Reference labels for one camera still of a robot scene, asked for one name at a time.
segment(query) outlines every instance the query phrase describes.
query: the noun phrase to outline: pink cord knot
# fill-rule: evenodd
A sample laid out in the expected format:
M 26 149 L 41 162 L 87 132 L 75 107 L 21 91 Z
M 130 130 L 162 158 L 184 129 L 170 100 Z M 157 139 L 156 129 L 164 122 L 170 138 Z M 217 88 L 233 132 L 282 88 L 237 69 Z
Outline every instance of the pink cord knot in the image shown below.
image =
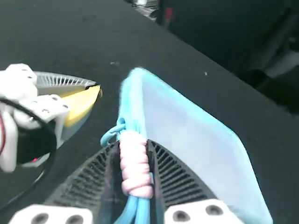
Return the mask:
M 136 197 L 152 198 L 150 165 L 146 139 L 138 132 L 124 131 L 120 136 L 122 191 Z

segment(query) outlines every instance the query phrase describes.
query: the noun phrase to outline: blue drawstring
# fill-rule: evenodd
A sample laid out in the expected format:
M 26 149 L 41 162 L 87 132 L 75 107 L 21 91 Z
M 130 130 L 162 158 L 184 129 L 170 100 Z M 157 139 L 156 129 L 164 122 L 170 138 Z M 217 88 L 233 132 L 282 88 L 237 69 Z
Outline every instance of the blue drawstring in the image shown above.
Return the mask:
M 100 142 L 103 147 L 109 145 L 109 141 L 126 129 L 125 124 L 119 124 L 107 131 Z M 150 224 L 150 200 L 147 198 L 138 198 L 129 195 L 128 201 L 122 214 L 114 224 L 132 223 L 135 218 L 135 224 Z
M 112 139 L 114 136 L 116 136 L 120 131 L 126 129 L 126 124 L 120 124 L 117 126 L 114 126 L 109 131 L 107 131 L 101 138 L 101 146 L 106 147 L 109 145 L 110 139 Z

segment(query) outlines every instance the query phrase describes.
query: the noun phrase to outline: black wire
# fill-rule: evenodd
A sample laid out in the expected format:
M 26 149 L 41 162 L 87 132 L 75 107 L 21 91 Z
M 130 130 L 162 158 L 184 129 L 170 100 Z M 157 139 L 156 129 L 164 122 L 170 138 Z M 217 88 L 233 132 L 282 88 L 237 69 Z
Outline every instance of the black wire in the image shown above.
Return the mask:
M 11 107 L 14 107 L 15 109 L 22 111 L 23 113 L 26 113 L 30 117 L 33 117 L 34 120 L 36 120 L 41 126 L 43 126 L 50 135 L 55 135 L 55 131 L 53 128 L 46 123 L 44 120 L 39 118 L 37 115 L 35 115 L 33 112 L 30 110 L 26 109 L 22 105 L 15 103 L 9 99 L 6 98 L 0 98 L 0 102 L 7 104 Z M 43 170 L 40 172 L 39 176 L 32 182 L 32 184 L 25 190 L 23 190 L 21 193 L 19 193 L 17 196 L 13 197 L 11 200 L 9 200 L 5 205 L 0 207 L 0 213 L 4 212 L 5 210 L 9 209 L 11 206 L 15 205 L 18 203 L 21 199 L 23 199 L 26 195 L 32 192 L 34 188 L 41 183 L 41 181 L 46 177 L 46 175 L 49 173 L 50 169 L 53 166 L 55 155 L 56 155 L 56 147 L 57 143 L 56 141 L 53 142 L 53 146 L 50 147 L 50 154 L 49 157 L 43 167 Z

